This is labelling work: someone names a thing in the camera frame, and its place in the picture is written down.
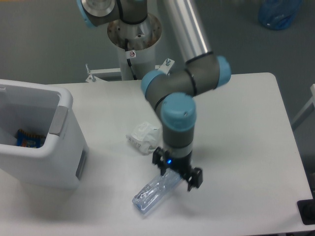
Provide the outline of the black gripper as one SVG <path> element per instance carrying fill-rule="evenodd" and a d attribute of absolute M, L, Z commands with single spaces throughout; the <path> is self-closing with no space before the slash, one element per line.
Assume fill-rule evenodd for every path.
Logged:
<path fill-rule="evenodd" d="M 191 167 L 192 151 L 184 157 L 174 157 L 168 150 L 157 147 L 153 152 L 152 163 L 160 169 L 164 175 L 167 169 L 177 172 L 188 184 L 188 192 L 193 188 L 199 188 L 203 182 L 203 170 L 199 167 Z"/>

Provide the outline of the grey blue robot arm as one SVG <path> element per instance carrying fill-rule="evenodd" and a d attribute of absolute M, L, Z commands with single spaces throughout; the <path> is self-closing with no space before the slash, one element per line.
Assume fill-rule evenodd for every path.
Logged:
<path fill-rule="evenodd" d="M 168 169 L 177 172 L 188 189 L 198 188 L 203 173 L 191 166 L 196 122 L 193 98 L 228 83 L 231 68 L 226 58 L 213 53 L 194 1 L 165 0 L 163 4 L 186 65 L 171 74 L 155 69 L 154 56 L 149 53 L 162 29 L 158 18 L 148 12 L 147 1 L 77 2 L 87 26 L 108 26 L 109 39 L 122 51 L 122 78 L 141 81 L 143 94 L 162 124 L 163 147 L 154 151 L 153 164 L 161 174 Z"/>

